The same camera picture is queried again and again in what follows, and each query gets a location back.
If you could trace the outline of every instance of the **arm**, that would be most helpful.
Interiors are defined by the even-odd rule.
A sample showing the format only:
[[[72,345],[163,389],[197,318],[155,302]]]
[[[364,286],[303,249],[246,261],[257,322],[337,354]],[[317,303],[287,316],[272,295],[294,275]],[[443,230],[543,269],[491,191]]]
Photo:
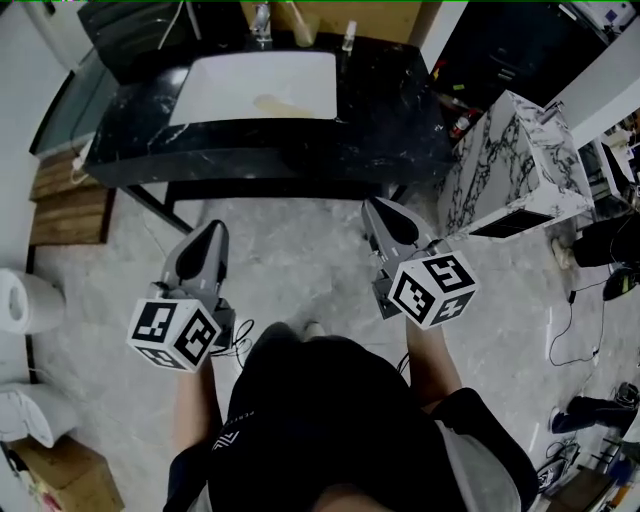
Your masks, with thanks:
[[[173,447],[181,453],[216,436],[221,428],[213,366],[207,358],[198,373],[180,374],[174,406]]]
[[[462,381],[444,341],[442,327],[421,330],[407,319],[411,389],[426,412],[462,388]]]

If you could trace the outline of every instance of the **black t-shirt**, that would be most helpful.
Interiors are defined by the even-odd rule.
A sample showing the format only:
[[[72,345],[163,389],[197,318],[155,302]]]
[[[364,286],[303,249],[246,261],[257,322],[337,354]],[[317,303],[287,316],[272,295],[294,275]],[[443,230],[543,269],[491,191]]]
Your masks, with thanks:
[[[218,438],[174,460],[165,511],[188,510],[206,482],[216,512],[306,511],[334,484],[351,484],[397,511],[466,510],[441,431],[388,362],[336,337],[287,347],[267,363],[251,359]],[[475,392],[458,393],[460,404],[443,408],[454,409],[449,416],[467,404],[476,416],[469,423],[488,414],[485,427],[487,421],[497,424]],[[506,437],[509,448],[522,452],[498,427],[494,444],[503,445]],[[511,463],[488,448],[518,485]],[[522,457],[526,462],[515,467],[524,464],[524,480],[537,490]],[[526,506],[535,492],[522,496],[520,487]]]

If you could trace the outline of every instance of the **person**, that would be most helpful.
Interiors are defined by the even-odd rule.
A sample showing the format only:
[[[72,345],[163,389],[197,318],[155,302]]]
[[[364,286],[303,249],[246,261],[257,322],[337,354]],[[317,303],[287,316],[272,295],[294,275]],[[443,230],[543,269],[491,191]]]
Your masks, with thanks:
[[[573,265],[599,267],[609,263],[637,263],[640,261],[640,245],[636,243],[639,232],[640,215],[634,212],[586,227],[582,238],[570,247],[555,238],[551,248],[562,270]]]
[[[407,321],[411,386],[357,343],[268,327],[221,421],[211,362],[179,377],[164,510],[520,511],[530,460],[463,388],[440,327]]]
[[[565,412],[558,407],[553,408],[549,430],[554,434],[566,434],[598,424],[616,428],[620,437],[624,437],[637,414],[637,408],[625,407],[613,400],[576,396],[571,399]]]

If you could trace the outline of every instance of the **marble floor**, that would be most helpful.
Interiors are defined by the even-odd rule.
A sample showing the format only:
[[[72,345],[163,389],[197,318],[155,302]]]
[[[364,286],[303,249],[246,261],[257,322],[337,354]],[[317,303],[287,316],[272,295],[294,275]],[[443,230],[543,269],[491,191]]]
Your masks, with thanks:
[[[413,205],[424,207],[420,198]],[[180,203],[178,213],[192,223],[219,218],[229,227],[223,296],[240,320],[255,319],[254,339],[273,321],[295,326],[315,318],[395,365],[405,352],[403,319],[379,316],[369,287],[375,261],[362,238],[359,207],[228,199]],[[106,246],[42,248],[36,255],[36,273],[59,285],[67,300],[64,324],[35,336],[39,376],[76,405],[81,425],[74,437],[107,457],[127,510],[136,512],[163,504],[176,375],[152,367],[124,339],[136,299],[180,239],[118,193]],[[538,466],[559,438],[546,429],[554,405],[581,391],[608,397],[618,382],[636,377],[640,294],[607,304],[597,365],[555,368],[546,347],[568,321],[568,290],[602,281],[607,269],[562,274],[545,232],[503,244],[456,242],[455,248],[464,251],[482,288],[466,314],[446,325],[450,351],[464,383],[480,392]],[[556,343],[554,360],[591,354],[600,334],[600,291],[578,293],[573,326]],[[223,416],[238,371],[233,358],[215,360]],[[580,433],[585,453],[597,450],[601,434],[598,427]]]

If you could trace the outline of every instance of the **sink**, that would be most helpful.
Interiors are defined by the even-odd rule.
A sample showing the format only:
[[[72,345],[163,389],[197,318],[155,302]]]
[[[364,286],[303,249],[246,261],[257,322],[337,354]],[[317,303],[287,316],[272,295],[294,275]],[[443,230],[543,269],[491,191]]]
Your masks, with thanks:
[[[193,63],[169,126],[229,119],[335,119],[336,58],[251,52]]]

